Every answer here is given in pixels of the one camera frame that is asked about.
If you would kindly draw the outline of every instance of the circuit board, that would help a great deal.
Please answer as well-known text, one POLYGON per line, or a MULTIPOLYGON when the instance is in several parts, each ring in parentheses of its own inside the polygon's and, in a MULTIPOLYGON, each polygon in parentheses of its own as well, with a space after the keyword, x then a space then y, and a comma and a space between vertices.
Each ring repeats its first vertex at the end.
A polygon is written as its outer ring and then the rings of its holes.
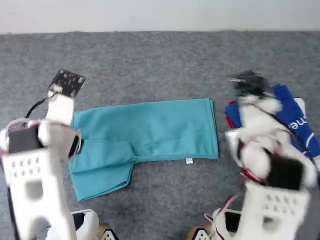
POLYGON ((85 76, 60 69, 48 87, 49 91, 75 98, 86 80, 85 76))

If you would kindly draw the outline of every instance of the white wall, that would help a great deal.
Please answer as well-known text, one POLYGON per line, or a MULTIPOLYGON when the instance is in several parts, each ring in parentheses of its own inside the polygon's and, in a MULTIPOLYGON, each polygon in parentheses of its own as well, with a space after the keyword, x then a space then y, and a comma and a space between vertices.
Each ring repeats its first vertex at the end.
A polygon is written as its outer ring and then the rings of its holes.
POLYGON ((0 0, 0 34, 320 30, 320 0, 0 0))

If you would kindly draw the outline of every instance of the gray carpet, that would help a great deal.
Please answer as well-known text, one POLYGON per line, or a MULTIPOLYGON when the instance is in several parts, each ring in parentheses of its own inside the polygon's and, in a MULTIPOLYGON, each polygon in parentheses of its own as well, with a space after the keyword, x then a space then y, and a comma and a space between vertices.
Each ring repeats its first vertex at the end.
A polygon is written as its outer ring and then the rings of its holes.
MULTIPOLYGON (((64 166, 71 210, 95 210, 121 240, 183 240, 190 227, 205 223, 203 213, 238 191, 239 170, 224 138, 224 107, 234 99, 229 74, 255 68, 271 82, 287 84, 305 100, 308 120, 320 132, 320 32, 0 35, 0 127, 42 99, 60 68, 87 76, 77 110, 177 99, 215 102, 219 161, 137 164, 126 188, 84 202, 77 202, 64 166)), ((44 105, 32 117, 45 112, 44 105)), ((0 239, 12 240, 2 172, 0 184, 0 239)), ((314 240, 320 229, 319 195, 313 195, 298 240, 314 240)))

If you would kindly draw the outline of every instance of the clothing tag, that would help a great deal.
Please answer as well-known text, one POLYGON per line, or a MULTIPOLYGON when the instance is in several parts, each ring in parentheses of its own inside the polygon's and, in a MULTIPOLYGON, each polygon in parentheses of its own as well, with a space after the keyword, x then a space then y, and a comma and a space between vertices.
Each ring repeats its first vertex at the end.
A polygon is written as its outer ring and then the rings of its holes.
POLYGON ((186 161, 186 164, 193 164, 194 163, 194 160, 192 157, 186 158, 185 161, 186 161))

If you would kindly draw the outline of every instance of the teal cloth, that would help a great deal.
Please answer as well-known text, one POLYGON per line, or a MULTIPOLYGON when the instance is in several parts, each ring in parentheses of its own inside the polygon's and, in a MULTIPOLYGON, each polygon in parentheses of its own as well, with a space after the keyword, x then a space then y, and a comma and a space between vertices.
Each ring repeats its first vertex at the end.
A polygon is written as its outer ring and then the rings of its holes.
POLYGON ((74 113, 80 154, 69 163, 79 201, 128 185, 135 163, 219 157, 210 99, 106 106, 74 113))

